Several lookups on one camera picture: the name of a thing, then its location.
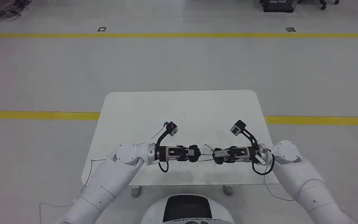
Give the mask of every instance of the table leg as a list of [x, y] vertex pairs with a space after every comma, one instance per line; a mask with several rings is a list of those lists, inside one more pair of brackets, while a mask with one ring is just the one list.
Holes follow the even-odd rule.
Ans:
[[223, 185], [223, 192], [227, 196], [231, 196], [234, 194], [234, 188], [232, 185]]
[[142, 186], [132, 186], [132, 191], [130, 195], [132, 195], [133, 198], [137, 198], [142, 193]]

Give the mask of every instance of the floor marking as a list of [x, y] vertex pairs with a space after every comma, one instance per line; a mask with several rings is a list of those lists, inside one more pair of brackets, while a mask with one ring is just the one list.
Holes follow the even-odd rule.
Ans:
[[0, 34], [0, 38], [358, 38], [358, 33]]
[[98, 112], [0, 111], [0, 119], [98, 120], [99, 118]]
[[[0, 111], [0, 119], [98, 120], [99, 117], [98, 112]], [[265, 120], [267, 124], [358, 126], [356, 116], [265, 116]]]

